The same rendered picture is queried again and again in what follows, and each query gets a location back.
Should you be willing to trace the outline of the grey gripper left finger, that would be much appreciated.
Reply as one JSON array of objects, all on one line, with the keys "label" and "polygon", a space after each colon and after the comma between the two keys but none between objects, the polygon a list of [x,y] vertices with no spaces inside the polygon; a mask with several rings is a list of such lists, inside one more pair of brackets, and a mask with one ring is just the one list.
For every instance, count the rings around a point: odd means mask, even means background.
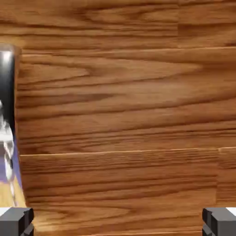
[{"label": "grey gripper left finger", "polygon": [[0,207],[0,236],[34,236],[34,210]]}]

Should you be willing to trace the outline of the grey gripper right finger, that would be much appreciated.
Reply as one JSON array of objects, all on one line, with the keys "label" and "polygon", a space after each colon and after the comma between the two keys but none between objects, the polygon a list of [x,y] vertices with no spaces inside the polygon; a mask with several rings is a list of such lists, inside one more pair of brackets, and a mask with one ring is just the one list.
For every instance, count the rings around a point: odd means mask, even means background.
[{"label": "grey gripper right finger", "polygon": [[203,208],[202,220],[202,236],[236,236],[236,207]]}]

